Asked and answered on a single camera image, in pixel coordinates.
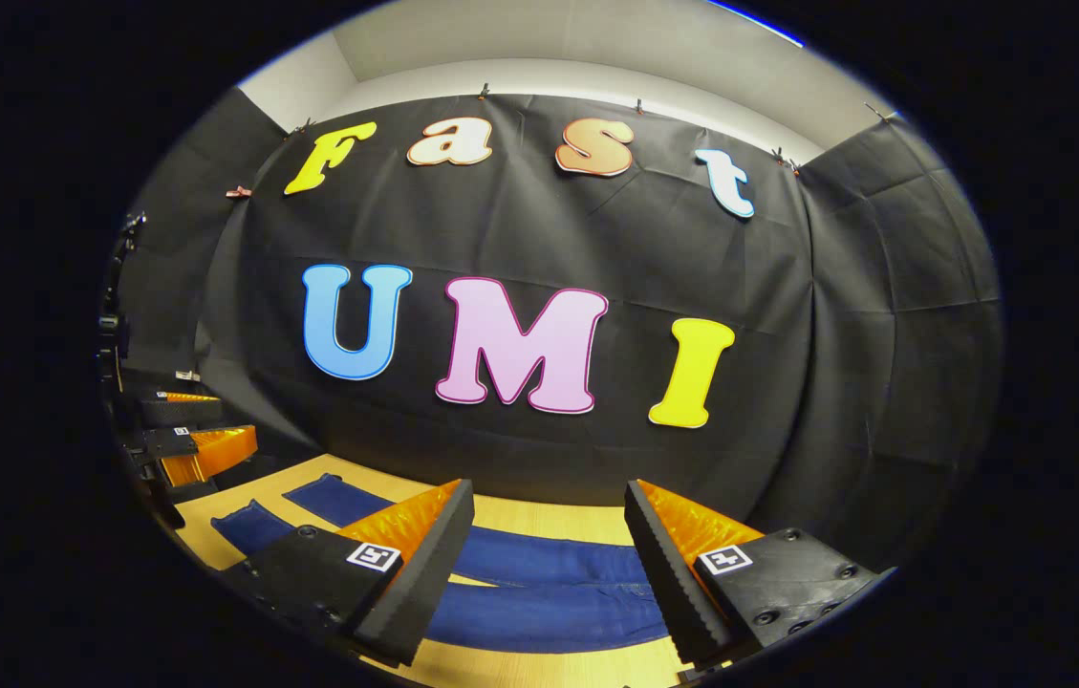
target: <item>black fabric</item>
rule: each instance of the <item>black fabric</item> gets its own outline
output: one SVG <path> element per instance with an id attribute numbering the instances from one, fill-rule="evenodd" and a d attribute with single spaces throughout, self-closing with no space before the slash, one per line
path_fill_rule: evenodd
<path id="1" fill-rule="evenodd" d="M 132 322 L 126 367 L 193 369 L 204 275 L 236 204 L 224 192 L 249 187 L 283 137 L 281 126 L 233 88 L 155 166 L 128 208 L 145 212 L 147 223 L 120 278 L 120 300 Z"/>
<path id="2" fill-rule="evenodd" d="M 415 168 L 407 149 L 432 122 L 492 123 L 486 162 Z M 566 123 L 627 122 L 634 165 L 616 178 L 557 168 Z M 325 182 L 285 197 L 326 132 L 377 122 Z M 748 171 L 756 217 L 725 212 L 697 148 L 719 148 Z M 724 512 L 745 515 L 765 486 L 795 417 L 810 334 L 810 247 L 797 182 L 767 152 L 686 122 L 555 96 L 435 97 L 387 105 L 291 137 L 230 219 L 216 248 L 200 321 L 200 370 L 217 390 L 242 377 L 323 449 L 425 482 L 470 478 L 481 493 L 560 504 L 618 505 L 619 484 L 646 476 Z M 339 341 L 365 340 L 365 266 L 396 263 L 413 281 L 399 300 L 390 367 L 364 382 L 313 366 L 303 339 L 302 272 L 339 263 Z M 552 293 L 583 288 L 610 300 L 596 331 L 588 414 L 501 404 L 449 404 L 434 386 L 448 370 L 455 306 L 447 283 L 500 279 L 522 327 Z M 700 430 L 656 426 L 680 317 L 715 319 L 736 341 L 720 360 Z M 481 380 L 488 383 L 487 371 Z M 531 379 L 527 388 L 533 388 Z"/>
<path id="3" fill-rule="evenodd" d="M 979 219 L 905 122 L 800 170 L 815 248 L 815 345 L 790 448 L 749 514 L 863 566 L 923 542 L 997 404 L 1001 309 Z"/>

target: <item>letter m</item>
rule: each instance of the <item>letter m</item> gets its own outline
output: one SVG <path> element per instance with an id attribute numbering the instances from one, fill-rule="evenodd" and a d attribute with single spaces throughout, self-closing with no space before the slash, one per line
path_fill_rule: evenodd
<path id="1" fill-rule="evenodd" d="M 438 382 L 438 397 L 456 404 L 478 404 L 488 397 L 479 383 L 479 358 L 487 362 L 492 386 L 513 404 L 522 385 L 543 364 L 540 386 L 527 396 L 531 405 L 554 414 L 584 414 L 595 408 L 588 384 L 595 327 L 607 313 L 601 293 L 561 289 L 527 332 L 495 279 L 464 277 L 447 285 L 455 302 L 455 341 L 450 372 Z"/>

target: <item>denim fabric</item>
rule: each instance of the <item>denim fabric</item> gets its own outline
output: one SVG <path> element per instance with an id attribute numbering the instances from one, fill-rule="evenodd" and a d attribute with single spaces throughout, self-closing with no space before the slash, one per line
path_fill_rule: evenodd
<path id="1" fill-rule="evenodd" d="M 328 520 L 339 522 L 339 519 Z M 213 519 L 213 527 L 247 556 L 291 531 L 290 525 L 254 500 L 228 517 Z M 511 535 L 487 528 L 478 531 Z M 488 541 L 492 542 L 492 535 L 488 537 Z M 511 556 L 516 554 L 525 561 L 525 545 L 534 540 L 544 541 L 542 537 L 513 536 L 505 539 L 505 545 L 495 546 L 500 551 L 513 551 Z M 586 545 L 564 540 L 547 542 L 556 542 L 562 548 Z M 544 558 L 566 558 L 569 552 L 577 551 L 576 548 L 562 548 L 548 550 Z M 558 570 L 596 574 L 591 567 L 578 569 L 577 566 L 556 566 L 548 573 Z M 625 648 L 666 635 L 663 615 L 647 583 L 570 584 L 554 583 L 551 580 L 531 588 L 447 583 L 425 632 L 432 641 L 465 648 L 551 653 Z"/>
<path id="2" fill-rule="evenodd" d="M 303 484 L 287 492 L 285 497 L 339 526 L 392 504 L 333 474 Z M 455 562 L 455 574 L 505 587 L 623 583 L 648 588 L 634 548 L 552 540 L 475 526 Z"/>

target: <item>white wall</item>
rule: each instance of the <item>white wall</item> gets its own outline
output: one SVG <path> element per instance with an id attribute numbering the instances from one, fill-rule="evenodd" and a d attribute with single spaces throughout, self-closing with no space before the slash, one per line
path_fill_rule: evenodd
<path id="1" fill-rule="evenodd" d="M 250 74 L 238 87 L 284 130 L 292 130 L 306 118 L 330 119 L 325 113 L 355 84 L 334 35 L 325 30 Z"/>
<path id="2" fill-rule="evenodd" d="M 346 70 L 347 63 L 342 63 L 339 69 Z M 486 81 L 490 96 L 492 93 L 535 93 L 586 97 L 630 108 L 640 97 L 644 112 L 661 113 L 720 130 L 765 151 L 782 148 L 781 154 L 798 164 L 823 152 L 818 145 L 764 114 L 708 91 L 618 67 L 538 58 L 450 63 L 382 75 L 341 92 L 315 120 L 328 121 L 339 114 L 422 97 L 477 95 Z"/>

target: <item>table surface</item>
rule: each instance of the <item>table surface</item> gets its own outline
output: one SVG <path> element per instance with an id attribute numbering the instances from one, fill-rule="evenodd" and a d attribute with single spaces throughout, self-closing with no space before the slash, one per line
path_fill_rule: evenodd
<path id="1" fill-rule="evenodd" d="M 223 569 L 242 561 L 243 556 L 216 532 L 211 519 L 242 509 L 250 499 L 258 500 L 264 509 L 290 525 L 311 524 L 337 532 L 339 528 L 334 524 L 283 497 L 283 493 L 325 473 L 341 476 L 347 484 L 392 501 L 433 487 L 324 454 L 237 487 L 183 501 L 178 510 L 187 519 L 187 526 L 181 527 L 178 535 L 208 566 Z M 624 507 L 545 505 L 481 495 L 475 495 L 474 499 L 474 523 L 478 526 L 584 542 L 631 545 Z M 450 580 L 486 584 L 461 575 L 451 575 Z M 399 665 L 398 670 L 391 670 L 371 660 L 361 661 L 434 688 L 619 688 L 622 685 L 667 688 L 680 683 L 675 675 L 679 671 L 691 669 L 680 662 L 669 636 L 630 648 L 561 655 L 495 652 L 425 639 L 410 668 Z"/>

